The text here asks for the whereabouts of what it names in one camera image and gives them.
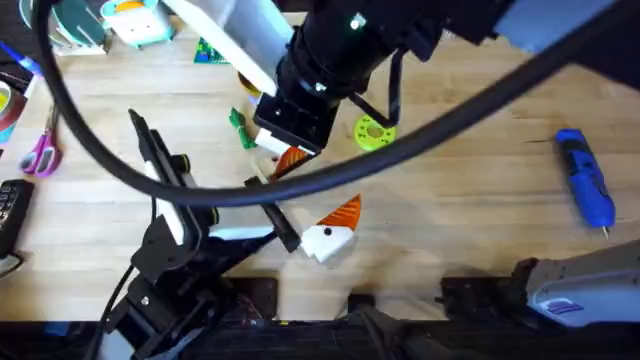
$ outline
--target pink scissors handle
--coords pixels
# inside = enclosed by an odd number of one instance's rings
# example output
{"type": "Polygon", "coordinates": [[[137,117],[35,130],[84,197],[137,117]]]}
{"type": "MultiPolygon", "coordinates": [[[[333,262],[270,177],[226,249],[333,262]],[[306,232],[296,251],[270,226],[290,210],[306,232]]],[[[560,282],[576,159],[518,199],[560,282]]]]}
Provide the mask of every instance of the pink scissors handle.
{"type": "Polygon", "coordinates": [[[47,177],[51,175],[60,165],[62,152],[56,147],[51,131],[45,135],[44,144],[40,152],[40,157],[35,168],[35,176],[47,177]]]}
{"type": "Polygon", "coordinates": [[[38,167],[38,161],[40,160],[40,154],[42,154],[42,149],[44,148],[44,144],[46,142],[47,135],[40,135],[36,146],[31,150],[27,156],[20,161],[20,169],[25,174],[32,175],[35,173],[36,168],[38,167]]]}

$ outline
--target wooden tabletop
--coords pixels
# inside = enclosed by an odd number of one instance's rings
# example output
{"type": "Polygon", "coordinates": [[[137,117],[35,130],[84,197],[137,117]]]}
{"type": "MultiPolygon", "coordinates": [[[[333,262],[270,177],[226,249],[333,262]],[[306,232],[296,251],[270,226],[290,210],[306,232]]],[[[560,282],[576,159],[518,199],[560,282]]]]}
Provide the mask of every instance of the wooden tabletop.
{"type": "MultiPolygon", "coordinates": [[[[172,43],[142,51],[116,41],[107,56],[60,60],[86,121],[121,159],[142,169],[127,115],[136,109],[169,149],[187,153],[202,186],[239,186],[252,176],[248,155],[228,122],[251,105],[228,65],[193,64],[198,36],[182,29],[172,43]]],[[[491,84],[528,58],[505,41],[481,48],[445,39],[427,64],[405,60],[402,120],[407,134],[491,84]]],[[[366,98],[386,111],[388,64],[366,98]]],[[[2,179],[20,178],[18,161],[34,146],[51,99],[36,88],[0,159],[2,179]]],[[[276,275],[280,317],[329,319],[351,289],[373,291],[391,315],[440,318],[433,303],[443,274],[509,274],[530,256],[563,258],[640,235],[640,96],[578,67],[461,136],[381,174],[283,205],[302,229],[357,193],[363,210],[354,246],[318,264],[273,242],[234,275],[276,275]],[[617,205],[609,240],[584,226],[550,141],[581,128],[617,205]]],[[[344,102],[323,154],[307,170],[362,151],[352,127],[362,112],[344,102]]],[[[64,158],[36,181],[19,249],[23,268],[0,281],[1,320],[97,319],[140,245],[149,198],[114,179],[87,155],[66,124],[64,158]]]]}

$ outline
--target green ring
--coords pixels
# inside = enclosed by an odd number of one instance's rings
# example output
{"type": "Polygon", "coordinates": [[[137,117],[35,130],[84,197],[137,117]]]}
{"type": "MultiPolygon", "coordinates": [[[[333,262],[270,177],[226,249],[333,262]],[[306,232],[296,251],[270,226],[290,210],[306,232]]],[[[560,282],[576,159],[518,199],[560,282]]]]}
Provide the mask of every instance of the green ring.
{"type": "Polygon", "coordinates": [[[356,126],[353,128],[353,138],[363,150],[374,151],[391,144],[396,139],[396,128],[385,129],[370,116],[365,115],[356,122],[356,126]],[[382,130],[382,135],[377,138],[371,136],[367,129],[372,127],[382,130]]]}

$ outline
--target orange and white toy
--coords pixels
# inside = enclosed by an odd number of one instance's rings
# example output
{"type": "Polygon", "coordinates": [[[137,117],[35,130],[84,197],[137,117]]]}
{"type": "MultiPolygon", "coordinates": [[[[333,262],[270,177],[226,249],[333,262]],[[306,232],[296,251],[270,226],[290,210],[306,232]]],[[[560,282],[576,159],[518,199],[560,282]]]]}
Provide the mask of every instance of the orange and white toy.
{"type": "Polygon", "coordinates": [[[302,233],[300,247],[307,256],[325,262],[353,238],[361,207],[358,194],[302,233]]]}

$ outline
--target green object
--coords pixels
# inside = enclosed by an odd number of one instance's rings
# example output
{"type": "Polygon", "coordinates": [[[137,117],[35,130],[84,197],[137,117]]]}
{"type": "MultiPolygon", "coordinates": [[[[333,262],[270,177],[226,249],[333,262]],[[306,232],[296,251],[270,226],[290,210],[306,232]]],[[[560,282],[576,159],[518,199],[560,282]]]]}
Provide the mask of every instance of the green object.
{"type": "Polygon", "coordinates": [[[387,146],[396,138],[396,128],[385,129],[371,117],[361,117],[353,128],[353,138],[358,146],[366,151],[378,150],[387,146]]]}
{"type": "Polygon", "coordinates": [[[193,58],[196,64],[228,64],[227,59],[222,56],[216,49],[211,47],[209,43],[200,38],[198,47],[196,48],[196,56],[193,58]]]}
{"type": "Polygon", "coordinates": [[[257,146],[253,139],[249,136],[249,134],[247,134],[247,129],[245,127],[247,119],[245,119],[244,115],[242,115],[235,108],[231,108],[229,122],[238,131],[238,135],[240,136],[240,141],[242,142],[243,148],[251,149],[257,146]]]}

